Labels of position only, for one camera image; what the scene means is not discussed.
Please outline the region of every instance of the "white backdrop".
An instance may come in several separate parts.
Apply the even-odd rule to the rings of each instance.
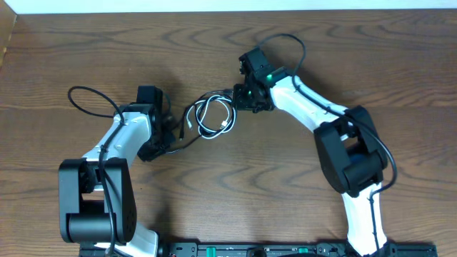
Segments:
[[[457,8],[457,0],[6,0],[6,3],[17,14]]]

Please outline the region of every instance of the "black cylinder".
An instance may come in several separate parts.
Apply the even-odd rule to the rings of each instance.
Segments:
[[[109,214],[102,215],[70,215],[69,232],[74,243],[111,241],[111,224]]]

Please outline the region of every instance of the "wooden tabletop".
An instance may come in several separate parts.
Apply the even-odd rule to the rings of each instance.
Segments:
[[[421,10],[20,16],[0,72],[0,256],[77,254],[59,234],[57,170],[111,121],[72,107],[71,86],[124,104],[152,84],[179,116],[202,93],[242,82],[238,57],[275,33],[305,41],[302,81],[338,104],[365,106],[396,157],[398,182],[381,196],[386,235],[457,255],[457,11]],[[286,39],[265,50],[277,66],[301,55]],[[97,96],[75,98],[113,111]],[[282,111],[240,112],[231,133],[136,160],[130,174],[140,222],[163,235],[346,237],[343,201],[312,133]]]

